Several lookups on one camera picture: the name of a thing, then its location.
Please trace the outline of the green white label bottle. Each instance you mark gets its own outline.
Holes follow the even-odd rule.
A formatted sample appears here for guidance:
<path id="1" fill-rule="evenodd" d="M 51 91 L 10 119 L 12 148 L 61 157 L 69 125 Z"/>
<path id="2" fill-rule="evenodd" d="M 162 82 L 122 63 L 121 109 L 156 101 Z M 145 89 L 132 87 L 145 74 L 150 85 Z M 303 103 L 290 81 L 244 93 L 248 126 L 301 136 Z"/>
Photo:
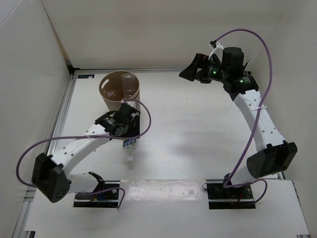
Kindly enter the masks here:
<path id="1" fill-rule="evenodd" d="M 136 152 L 138 149 L 138 139 L 125 139 L 122 143 L 122 149 L 125 153 L 126 164 L 129 169 L 133 169 Z"/>

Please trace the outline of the clear unlabeled plastic bottle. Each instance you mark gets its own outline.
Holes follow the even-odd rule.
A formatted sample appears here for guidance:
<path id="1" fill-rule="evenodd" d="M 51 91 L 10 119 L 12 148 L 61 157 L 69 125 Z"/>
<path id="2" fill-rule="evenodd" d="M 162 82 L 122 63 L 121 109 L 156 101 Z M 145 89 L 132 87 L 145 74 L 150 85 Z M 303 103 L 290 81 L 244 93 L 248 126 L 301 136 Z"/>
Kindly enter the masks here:
<path id="1" fill-rule="evenodd" d="M 125 73 L 121 77 L 122 79 L 122 90 L 123 90 L 123 101 L 133 108 L 137 108 L 136 102 L 127 101 L 127 99 L 135 99 L 137 92 L 136 77 L 132 73 Z"/>

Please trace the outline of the blue label plastic bottle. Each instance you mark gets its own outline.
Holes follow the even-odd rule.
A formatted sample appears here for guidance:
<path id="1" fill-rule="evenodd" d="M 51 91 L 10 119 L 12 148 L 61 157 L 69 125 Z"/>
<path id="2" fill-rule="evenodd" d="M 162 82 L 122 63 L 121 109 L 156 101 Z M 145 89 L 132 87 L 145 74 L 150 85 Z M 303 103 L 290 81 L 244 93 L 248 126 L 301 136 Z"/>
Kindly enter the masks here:
<path id="1" fill-rule="evenodd" d="M 106 98 L 111 101 L 119 101 L 122 99 L 122 95 L 117 90 L 106 91 Z"/>

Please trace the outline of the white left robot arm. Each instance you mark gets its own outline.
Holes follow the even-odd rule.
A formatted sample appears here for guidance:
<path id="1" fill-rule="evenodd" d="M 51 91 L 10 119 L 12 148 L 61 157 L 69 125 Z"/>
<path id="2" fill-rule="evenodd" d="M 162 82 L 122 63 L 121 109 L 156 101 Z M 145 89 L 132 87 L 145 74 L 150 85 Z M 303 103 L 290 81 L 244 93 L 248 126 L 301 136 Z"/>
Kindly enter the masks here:
<path id="1" fill-rule="evenodd" d="M 99 198 L 104 193 L 104 181 L 95 172 L 72 174 L 72 170 L 88 155 L 114 137 L 126 139 L 135 134 L 140 110 L 136 100 L 123 101 L 119 110 L 102 115 L 85 133 L 50 155 L 38 155 L 32 183 L 52 203 L 69 193 Z"/>

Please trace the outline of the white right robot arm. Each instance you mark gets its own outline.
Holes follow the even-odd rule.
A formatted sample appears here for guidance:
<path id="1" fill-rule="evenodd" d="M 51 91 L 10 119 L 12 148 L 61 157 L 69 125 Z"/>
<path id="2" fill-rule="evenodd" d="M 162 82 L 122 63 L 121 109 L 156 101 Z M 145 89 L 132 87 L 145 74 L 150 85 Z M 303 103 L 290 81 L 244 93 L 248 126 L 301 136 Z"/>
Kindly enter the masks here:
<path id="1" fill-rule="evenodd" d="M 236 197 L 241 186 L 287 170 L 298 151 L 296 144 L 287 142 L 277 130 L 263 105 L 259 86 L 245 71 L 243 60 L 244 53 L 238 47 L 224 48 L 222 59 L 214 53 L 209 56 L 197 53 L 189 66 L 179 73 L 181 78 L 189 81 L 222 83 L 251 130 L 257 152 L 244 166 L 234 168 L 225 177 L 222 192 L 228 198 Z"/>

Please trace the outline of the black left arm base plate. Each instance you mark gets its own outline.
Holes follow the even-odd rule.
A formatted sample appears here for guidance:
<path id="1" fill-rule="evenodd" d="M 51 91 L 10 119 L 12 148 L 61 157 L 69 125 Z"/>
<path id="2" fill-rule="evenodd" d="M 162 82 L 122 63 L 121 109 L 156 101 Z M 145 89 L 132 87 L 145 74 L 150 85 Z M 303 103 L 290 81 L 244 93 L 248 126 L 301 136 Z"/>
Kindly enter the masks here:
<path id="1" fill-rule="evenodd" d="M 75 194 L 73 207 L 75 208 L 117 208 L 119 206 L 119 180 L 106 180 L 102 182 L 99 190 L 110 189 L 109 191 L 98 193 L 96 195 Z"/>

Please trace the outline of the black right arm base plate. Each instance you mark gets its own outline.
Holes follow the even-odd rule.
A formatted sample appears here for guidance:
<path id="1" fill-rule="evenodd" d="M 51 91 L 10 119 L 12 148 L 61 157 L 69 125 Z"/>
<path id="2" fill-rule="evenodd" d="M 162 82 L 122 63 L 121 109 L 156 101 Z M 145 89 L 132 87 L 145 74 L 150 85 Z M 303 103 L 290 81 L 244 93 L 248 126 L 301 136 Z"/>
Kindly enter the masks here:
<path id="1" fill-rule="evenodd" d="M 255 209 L 255 199 L 250 185 L 224 188 L 221 180 L 206 180 L 202 189 L 207 192 L 210 210 Z"/>

